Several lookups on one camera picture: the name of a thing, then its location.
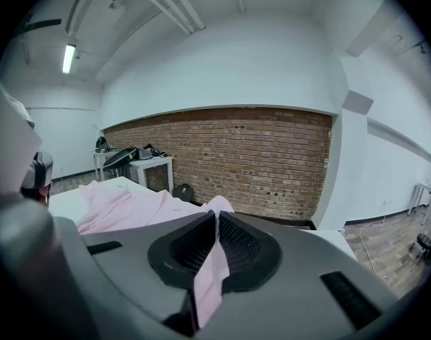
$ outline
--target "electrical cord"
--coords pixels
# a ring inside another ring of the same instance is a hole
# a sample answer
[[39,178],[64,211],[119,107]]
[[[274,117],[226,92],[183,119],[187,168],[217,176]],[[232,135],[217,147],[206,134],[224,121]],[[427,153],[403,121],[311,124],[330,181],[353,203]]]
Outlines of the electrical cord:
[[[362,229],[360,229],[360,233],[358,234],[358,237],[360,237],[360,240],[362,241],[363,248],[364,248],[364,250],[366,251],[366,254],[368,255],[369,262],[371,262],[372,270],[373,270],[373,271],[374,271],[374,273],[375,273],[375,274],[377,274],[377,275],[379,275],[379,274],[377,273],[376,269],[374,268],[374,264],[372,263],[372,259],[371,259],[371,256],[369,255],[368,249],[367,249],[367,248],[366,248],[366,246],[364,245],[363,238],[362,238],[362,230],[363,230],[365,227],[369,227],[370,225],[375,225],[376,227],[383,227],[383,226],[384,226],[384,223],[385,223],[385,217],[386,217],[385,209],[386,209],[386,203],[384,203],[384,219],[382,220],[382,224],[374,224],[374,223],[365,224],[365,225],[362,227]],[[387,285],[389,285],[389,284],[390,284],[390,282],[391,282],[390,278],[389,278],[388,276],[384,276],[384,277],[382,278],[382,280],[384,280],[385,278],[388,278],[388,283],[387,283]]]

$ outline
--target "brick wall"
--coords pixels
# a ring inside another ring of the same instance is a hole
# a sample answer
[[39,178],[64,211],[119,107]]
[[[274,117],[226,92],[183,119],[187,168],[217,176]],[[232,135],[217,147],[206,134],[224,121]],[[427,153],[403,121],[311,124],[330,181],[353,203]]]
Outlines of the brick wall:
[[[331,124],[328,115],[300,110],[217,108],[140,119],[104,133],[120,149],[150,143],[171,154],[175,186],[190,184],[198,203],[222,195],[238,212],[301,220],[314,214],[321,196]],[[147,175],[148,184],[166,188],[166,174],[156,174]]]

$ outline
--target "pipe on wall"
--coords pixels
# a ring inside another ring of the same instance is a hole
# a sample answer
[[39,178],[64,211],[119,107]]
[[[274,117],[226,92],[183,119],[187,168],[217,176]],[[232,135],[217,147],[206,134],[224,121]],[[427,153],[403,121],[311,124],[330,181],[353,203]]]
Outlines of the pipe on wall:
[[192,19],[195,21],[196,25],[199,29],[204,29],[206,26],[201,21],[200,17],[198,16],[197,12],[194,10],[193,6],[190,4],[188,0],[179,0],[182,5],[187,9],[188,13],[192,17]]
[[178,19],[174,17],[173,14],[171,14],[166,8],[164,8],[157,0],[149,0],[151,3],[153,3],[155,6],[157,6],[166,16],[170,18],[182,31],[189,35],[190,31],[180,22]]
[[174,3],[173,0],[164,0],[170,7],[171,10],[173,10],[176,15],[182,20],[182,22],[185,24],[185,27],[191,32],[195,32],[195,28],[192,26],[190,21],[187,19],[187,17],[184,15],[184,13],[178,8],[178,6]]

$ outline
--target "wooden floor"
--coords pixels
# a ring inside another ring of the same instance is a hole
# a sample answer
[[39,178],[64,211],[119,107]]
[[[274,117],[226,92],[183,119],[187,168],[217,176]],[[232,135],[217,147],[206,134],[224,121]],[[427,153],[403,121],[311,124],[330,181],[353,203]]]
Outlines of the wooden floor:
[[[404,213],[385,219],[383,227],[372,225],[362,230],[364,244],[368,248],[378,276],[380,278],[388,276],[390,287],[399,297],[423,283],[431,270],[431,263],[426,263],[421,257],[416,259],[421,251],[418,244],[410,250],[419,233],[431,238],[431,213],[429,221],[424,226],[421,225],[425,211],[426,208],[421,207],[411,216]],[[344,237],[358,261],[372,270],[359,238],[362,227],[364,224],[345,226]]]

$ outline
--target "stool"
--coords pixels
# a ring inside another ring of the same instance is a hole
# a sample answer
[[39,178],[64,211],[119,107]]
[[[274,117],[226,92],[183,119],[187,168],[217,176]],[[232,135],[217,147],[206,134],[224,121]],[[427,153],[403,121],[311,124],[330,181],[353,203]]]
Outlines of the stool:
[[[426,234],[423,234],[423,233],[420,233],[417,237],[416,237],[416,242],[415,243],[413,243],[411,246],[410,246],[410,249],[412,249],[413,248],[413,246],[415,246],[415,244],[419,244],[420,246],[421,246],[421,252],[425,252],[424,254],[423,254],[423,257],[426,257],[427,256],[427,253],[428,253],[428,251],[430,250],[430,247],[431,247],[431,239],[426,235]],[[420,255],[421,255],[421,252],[416,256],[416,258],[420,258]]]

